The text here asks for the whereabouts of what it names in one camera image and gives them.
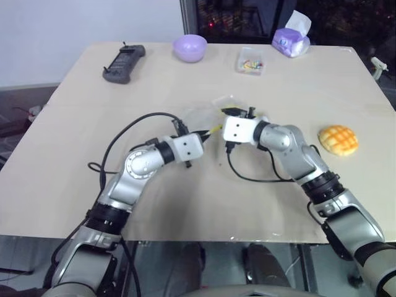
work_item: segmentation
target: cable connector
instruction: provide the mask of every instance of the cable connector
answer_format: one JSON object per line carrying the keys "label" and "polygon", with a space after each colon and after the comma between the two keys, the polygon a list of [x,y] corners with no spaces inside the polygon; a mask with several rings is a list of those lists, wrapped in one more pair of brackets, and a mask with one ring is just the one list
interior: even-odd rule
{"label": "cable connector", "polygon": [[253,107],[253,106],[249,107],[249,112],[248,112],[246,117],[248,119],[254,119],[255,118],[255,116],[254,116],[254,111],[255,110],[256,110],[256,107]]}
{"label": "cable connector", "polygon": [[189,134],[188,127],[183,123],[181,119],[174,119],[172,120],[172,123],[174,128],[176,129],[176,132],[178,133],[178,136]]}
{"label": "cable connector", "polygon": [[159,143],[160,143],[160,141],[158,140],[158,138],[152,138],[152,139],[146,141],[144,144],[145,145],[152,145],[152,144],[157,145]]}
{"label": "cable connector", "polygon": [[259,150],[264,151],[264,152],[269,152],[269,149],[268,149],[267,147],[262,146],[261,144],[258,144],[258,145],[257,145],[257,148],[258,148]]}
{"label": "cable connector", "polygon": [[238,144],[237,142],[232,142],[232,141],[226,141],[225,142],[225,147],[226,147],[226,154],[230,154],[232,150],[235,148],[235,145]]}
{"label": "cable connector", "polygon": [[222,112],[225,113],[227,116],[237,116],[239,118],[246,118],[248,112],[241,108],[237,107],[230,107],[230,108],[222,108]]}

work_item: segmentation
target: clear plastic bag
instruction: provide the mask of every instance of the clear plastic bag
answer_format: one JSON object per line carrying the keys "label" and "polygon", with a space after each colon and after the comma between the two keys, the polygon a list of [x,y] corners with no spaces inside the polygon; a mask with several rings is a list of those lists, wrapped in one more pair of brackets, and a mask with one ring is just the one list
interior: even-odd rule
{"label": "clear plastic bag", "polygon": [[236,71],[245,74],[261,75],[265,69],[264,52],[243,47],[236,61]]}

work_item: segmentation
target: floor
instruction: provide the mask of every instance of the floor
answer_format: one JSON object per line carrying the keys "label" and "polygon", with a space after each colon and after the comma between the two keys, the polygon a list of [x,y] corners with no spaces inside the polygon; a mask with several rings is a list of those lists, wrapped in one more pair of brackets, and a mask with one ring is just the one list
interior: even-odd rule
{"label": "floor", "polygon": [[[0,236],[0,267],[15,270],[34,270],[31,275],[16,275],[0,272],[0,285],[16,290],[41,287],[50,256],[60,239],[21,238]],[[160,297],[180,250],[186,243],[143,242],[136,254],[136,268],[139,274],[143,297]],[[206,266],[202,275],[202,287],[244,284],[245,276],[241,251],[249,243],[202,243],[206,251]],[[293,288],[303,290],[301,266],[296,260],[295,247],[282,243],[264,244],[278,259]],[[327,297],[373,296],[363,285],[355,289],[348,284],[347,277],[355,271],[355,265],[339,259],[329,245],[311,246],[318,293]],[[131,282],[128,297],[135,297]]]}
{"label": "floor", "polygon": [[[26,119],[26,111],[37,105],[44,106],[55,90],[56,87],[40,87],[0,91],[0,124]],[[22,136],[0,138],[0,157],[9,158]]]}
{"label": "floor", "polygon": [[396,76],[384,74],[380,77],[378,85],[396,111]]}

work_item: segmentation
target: power cord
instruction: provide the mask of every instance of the power cord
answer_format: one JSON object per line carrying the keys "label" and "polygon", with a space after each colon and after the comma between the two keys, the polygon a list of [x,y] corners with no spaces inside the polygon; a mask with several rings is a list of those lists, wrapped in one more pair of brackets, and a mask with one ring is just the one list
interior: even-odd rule
{"label": "power cord", "polygon": [[8,281],[8,280],[13,280],[13,279],[15,279],[15,278],[17,278],[17,277],[21,277],[21,276],[23,276],[23,275],[30,274],[31,272],[32,272],[32,271],[25,271],[25,272],[22,272],[22,273],[20,273],[20,274],[14,275],[13,277],[3,278],[3,279],[0,279],[0,282],[6,282],[6,281]]}
{"label": "power cord", "polygon": [[137,275],[137,270],[136,270],[135,261],[134,261],[135,255],[136,255],[136,249],[137,249],[137,241],[134,242],[134,247],[132,248],[132,254],[129,253],[128,246],[126,245],[126,242],[122,236],[121,236],[121,240],[119,242],[121,243],[121,246],[124,249],[125,256],[128,259],[128,263],[129,263],[128,270],[130,273],[132,273],[132,276],[134,278],[135,288],[136,288],[136,296],[141,297],[142,293],[140,290],[140,282],[139,282],[139,277]]}
{"label": "power cord", "polygon": [[294,259],[294,261],[290,264],[290,266],[286,269],[285,275],[289,273],[289,271],[297,264],[297,262],[300,260],[300,256]]}
{"label": "power cord", "polygon": [[275,167],[275,160],[273,159],[272,152],[269,149],[267,149],[266,147],[263,147],[263,146],[259,146],[259,149],[263,150],[265,152],[269,152],[270,158],[271,158],[271,163],[272,163],[272,169],[273,169],[273,172],[275,173],[275,175],[278,177],[278,179],[253,179],[253,178],[247,178],[247,177],[241,175],[235,169],[235,167],[233,166],[233,164],[231,162],[231,152],[235,148],[236,144],[238,144],[238,143],[237,142],[232,142],[232,141],[226,141],[226,143],[225,143],[226,151],[225,152],[227,154],[228,164],[229,164],[231,170],[233,171],[233,173],[235,173],[235,175],[237,177],[239,177],[241,179],[244,179],[245,181],[253,181],[255,183],[292,183],[292,182],[294,182],[292,179],[284,179],[284,178],[282,178],[279,175],[279,173],[278,173],[278,171],[277,171],[277,169]]}
{"label": "power cord", "polygon": [[87,221],[87,216],[81,221],[81,223],[79,223],[79,225],[69,234],[69,236],[67,236],[64,240],[62,240],[62,242],[59,244],[59,246],[57,246],[57,248],[55,249],[55,251],[52,253],[51,255],[51,264],[53,265],[58,265],[59,262],[56,260],[56,256],[58,255],[59,251],[64,247],[64,245],[72,238],[72,236],[77,232],[77,230],[83,225],[85,224],[85,222]]}
{"label": "power cord", "polygon": [[315,220],[315,222],[316,222],[318,225],[322,225],[322,223],[321,223],[321,222],[315,217],[315,215],[311,212],[311,205],[312,205],[312,202],[309,201],[308,204],[307,204],[307,211],[308,211],[309,215]]}
{"label": "power cord", "polygon": [[[157,142],[158,142],[158,139],[157,139],[157,138],[153,138],[153,139],[150,139],[150,140],[146,141],[144,144],[135,145],[135,146],[134,146],[133,148],[131,148],[129,151],[131,152],[131,151],[133,151],[133,150],[135,150],[135,149],[138,149],[139,147],[144,147],[144,146],[146,146],[146,145],[151,145],[151,144],[154,144],[154,143],[157,143]],[[87,163],[87,166],[88,166],[88,168],[91,169],[92,171],[100,173],[101,166],[100,166],[99,163],[97,163],[97,162],[88,162],[88,163]],[[117,174],[118,171],[105,171],[105,173],[106,173],[106,174]]]}

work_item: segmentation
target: bread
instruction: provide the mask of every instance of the bread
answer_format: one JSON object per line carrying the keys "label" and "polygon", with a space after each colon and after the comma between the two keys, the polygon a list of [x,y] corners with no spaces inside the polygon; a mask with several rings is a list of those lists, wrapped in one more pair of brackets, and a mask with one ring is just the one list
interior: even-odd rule
{"label": "bread", "polygon": [[318,138],[327,151],[338,156],[350,155],[359,147],[355,133],[344,126],[327,127],[320,131]]}

